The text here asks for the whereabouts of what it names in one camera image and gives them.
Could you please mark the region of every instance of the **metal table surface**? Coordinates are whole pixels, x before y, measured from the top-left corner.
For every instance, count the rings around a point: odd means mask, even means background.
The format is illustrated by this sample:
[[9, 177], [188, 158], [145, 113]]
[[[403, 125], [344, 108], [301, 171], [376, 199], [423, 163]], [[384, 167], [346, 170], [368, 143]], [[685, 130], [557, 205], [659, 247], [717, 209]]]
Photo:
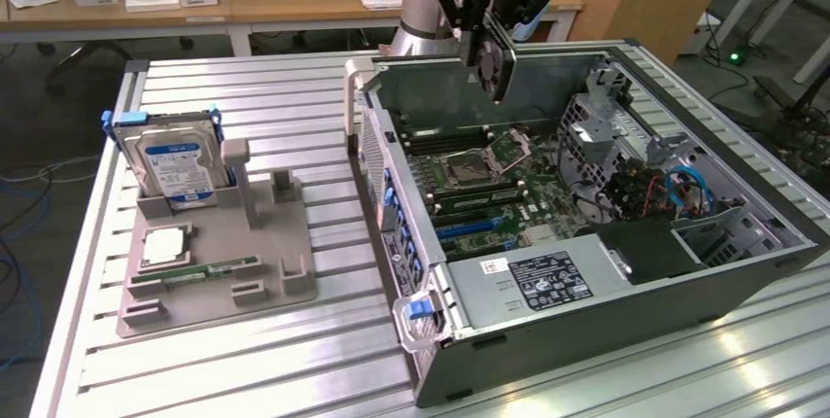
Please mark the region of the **metal table surface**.
[[[830, 229], [827, 202], [640, 50], [621, 46], [763, 177]], [[371, 52], [152, 62], [118, 110], [214, 105], [253, 179], [302, 183], [320, 296], [230, 323], [120, 339], [136, 182], [108, 143], [30, 416], [787, 416], [830, 413], [827, 257], [723, 318], [445, 406], [417, 409], [345, 164], [342, 74]], [[676, 125], [641, 91], [632, 107]]]

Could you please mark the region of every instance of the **blue hard drive label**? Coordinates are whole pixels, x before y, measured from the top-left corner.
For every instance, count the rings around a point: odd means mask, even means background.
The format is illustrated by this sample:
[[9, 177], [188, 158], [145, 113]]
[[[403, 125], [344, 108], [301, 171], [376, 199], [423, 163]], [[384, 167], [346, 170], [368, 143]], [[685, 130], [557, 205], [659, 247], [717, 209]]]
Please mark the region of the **blue hard drive label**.
[[144, 152], [161, 193], [169, 200], [186, 202], [212, 196], [208, 170], [198, 164], [202, 149], [197, 143], [149, 146]]
[[509, 262], [507, 265], [528, 307], [533, 311], [593, 296], [564, 251]]

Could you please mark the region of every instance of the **green circuit board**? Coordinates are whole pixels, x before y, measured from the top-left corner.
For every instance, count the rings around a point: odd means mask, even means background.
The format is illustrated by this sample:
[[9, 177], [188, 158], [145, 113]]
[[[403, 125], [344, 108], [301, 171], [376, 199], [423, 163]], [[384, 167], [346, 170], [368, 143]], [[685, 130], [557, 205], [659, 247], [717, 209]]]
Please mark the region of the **green circuit board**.
[[497, 220], [492, 230], [440, 238], [449, 261], [571, 238], [591, 220], [551, 167], [544, 140], [516, 128], [492, 133], [485, 148], [408, 158], [439, 238], [443, 229]]

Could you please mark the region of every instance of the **motherboard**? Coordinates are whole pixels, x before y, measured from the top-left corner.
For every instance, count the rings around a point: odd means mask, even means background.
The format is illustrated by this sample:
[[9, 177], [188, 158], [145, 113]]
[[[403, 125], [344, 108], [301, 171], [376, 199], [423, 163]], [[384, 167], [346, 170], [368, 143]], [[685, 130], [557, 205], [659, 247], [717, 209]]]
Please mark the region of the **motherboard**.
[[556, 173], [549, 134], [513, 124], [408, 138], [409, 169], [447, 261], [568, 239], [599, 219]]

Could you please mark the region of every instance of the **floor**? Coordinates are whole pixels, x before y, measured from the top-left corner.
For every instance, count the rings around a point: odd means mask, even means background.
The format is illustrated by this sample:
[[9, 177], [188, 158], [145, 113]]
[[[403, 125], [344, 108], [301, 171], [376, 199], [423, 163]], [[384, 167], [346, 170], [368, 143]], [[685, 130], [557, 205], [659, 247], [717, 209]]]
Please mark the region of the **floor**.
[[[735, 1], [713, 0], [712, 13], [724, 17]], [[740, 23], [743, 30], [752, 24], [760, 9], [769, 1], [756, 0]], [[392, 33], [388, 30], [367, 32], [373, 43], [387, 43], [391, 40]], [[747, 77], [772, 77], [798, 96], [804, 87], [792, 83], [790, 78], [827, 34], [830, 22], [799, 7], [791, 7], [764, 41], [765, 60], [751, 58], [739, 71]], [[340, 31], [306, 33], [304, 47], [293, 40], [293, 33], [269, 36], [256, 38], [260, 53], [326, 52], [345, 50], [346, 47], [361, 49], [353, 31], [346, 35]], [[188, 51], [181, 50], [174, 38], [128, 41], [122, 46], [141, 59], [230, 55], [226, 38], [204, 36], [193, 38], [193, 41], [194, 47]], [[736, 38], [729, 38], [723, 50], [728, 50], [736, 42]], [[0, 173], [18, 164], [54, 163], [69, 157], [89, 156], [100, 152], [104, 135], [98, 118], [101, 112], [114, 103], [122, 62], [106, 52], [96, 53], [65, 74], [62, 84], [66, 94], [56, 99], [44, 93], [41, 80], [60, 56], [66, 55], [77, 45], [57, 44], [56, 47], [54, 55], [42, 56], [33, 45], [21, 45], [12, 57], [0, 63]], [[0, 53], [8, 53], [9, 49], [10, 47], [1, 47]], [[740, 82], [735, 75], [712, 68], [693, 56], [681, 57], [675, 62], [673, 69], [704, 95]], [[717, 97], [717, 101], [744, 109], [748, 113], [759, 111], [761, 106], [752, 96], [752, 86], [728, 91]], [[830, 106], [830, 86], [820, 92], [815, 105], [822, 110]], [[77, 177], [93, 172], [94, 161], [86, 161], [61, 168], [54, 178]], [[24, 187], [16, 187], [16, 190], [37, 193], [42, 185], [44, 183], [34, 181]], [[50, 211], [42, 222], [32, 232], [10, 242], [16, 257], [30, 276], [34, 298], [42, 310], [42, 325], [41, 337], [33, 348], [24, 353], [22, 360], [0, 370], [0, 415], [4, 417], [17, 418], [28, 413], [90, 186], [90, 180], [54, 184], [49, 190]], [[0, 192], [0, 223], [6, 222], [28, 203], [28, 197], [9, 196]], [[0, 285], [0, 303], [9, 298], [10, 288], [10, 283]], [[20, 352], [33, 328], [29, 304], [25, 297], [18, 296], [10, 309], [0, 316], [0, 364]]]

